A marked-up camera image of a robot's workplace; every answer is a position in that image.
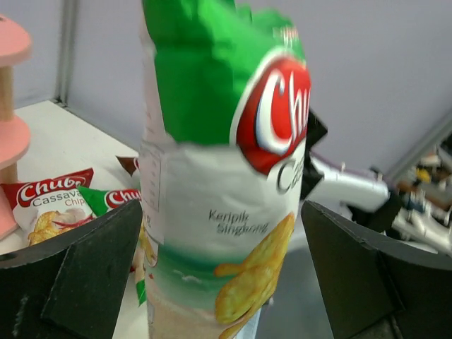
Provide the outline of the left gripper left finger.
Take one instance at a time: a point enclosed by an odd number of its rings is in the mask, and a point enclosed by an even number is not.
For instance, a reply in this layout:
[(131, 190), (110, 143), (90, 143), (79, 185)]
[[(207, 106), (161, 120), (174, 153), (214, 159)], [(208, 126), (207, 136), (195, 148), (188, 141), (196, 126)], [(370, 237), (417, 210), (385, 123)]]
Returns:
[(1, 255), (1, 337), (112, 338), (141, 220), (130, 201)]

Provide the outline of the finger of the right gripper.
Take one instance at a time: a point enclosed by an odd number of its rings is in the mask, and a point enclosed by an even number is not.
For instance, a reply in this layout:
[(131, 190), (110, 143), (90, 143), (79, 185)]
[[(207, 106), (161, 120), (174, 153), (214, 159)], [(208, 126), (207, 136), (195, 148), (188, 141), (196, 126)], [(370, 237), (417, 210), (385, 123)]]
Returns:
[(315, 144), (317, 144), (327, 133), (328, 128), (326, 127), (326, 125), (317, 117), (313, 109), (309, 109), (307, 135), (305, 138), (306, 145), (304, 151), (305, 166), (307, 166), (310, 163), (309, 154), (311, 148)]

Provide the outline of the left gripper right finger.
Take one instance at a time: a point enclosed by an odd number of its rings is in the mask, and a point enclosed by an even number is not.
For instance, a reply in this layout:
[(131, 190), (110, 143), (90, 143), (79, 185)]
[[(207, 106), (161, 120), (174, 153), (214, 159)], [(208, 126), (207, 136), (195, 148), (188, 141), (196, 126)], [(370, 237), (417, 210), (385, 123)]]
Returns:
[(301, 216), (334, 338), (451, 337), (451, 258), (311, 201)]

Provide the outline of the green Chuba chips bag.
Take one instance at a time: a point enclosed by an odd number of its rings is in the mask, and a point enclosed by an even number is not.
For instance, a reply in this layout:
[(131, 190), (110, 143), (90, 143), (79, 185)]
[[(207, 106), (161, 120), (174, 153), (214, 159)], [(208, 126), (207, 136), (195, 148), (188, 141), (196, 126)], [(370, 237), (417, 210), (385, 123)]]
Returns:
[(151, 338), (235, 338), (275, 293), (311, 81), (296, 27), (233, 1), (142, 3), (138, 166)]
[(78, 191), (89, 205), (95, 217), (103, 216), (109, 211), (132, 200), (141, 200), (139, 189), (119, 189), (103, 191), (79, 186)]

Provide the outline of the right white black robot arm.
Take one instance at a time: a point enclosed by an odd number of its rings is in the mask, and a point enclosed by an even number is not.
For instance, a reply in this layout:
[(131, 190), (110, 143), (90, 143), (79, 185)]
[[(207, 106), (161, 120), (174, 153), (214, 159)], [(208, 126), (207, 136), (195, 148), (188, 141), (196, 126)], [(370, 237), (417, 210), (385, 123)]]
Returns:
[(451, 118), (415, 146), (413, 155), (384, 175), (357, 171), (312, 151), (328, 129), (310, 111), (300, 199), (330, 199), (357, 224), (418, 249), (451, 255)]

